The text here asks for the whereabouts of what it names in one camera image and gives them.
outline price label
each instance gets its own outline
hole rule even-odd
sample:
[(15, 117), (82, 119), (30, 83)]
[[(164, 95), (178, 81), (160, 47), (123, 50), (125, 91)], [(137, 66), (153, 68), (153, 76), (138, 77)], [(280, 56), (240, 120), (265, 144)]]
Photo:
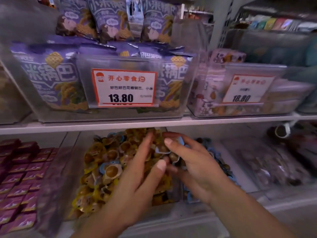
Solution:
[(222, 103), (259, 103), (275, 76), (234, 75)]
[(148, 107), (154, 103), (156, 72), (92, 69), (99, 107)]

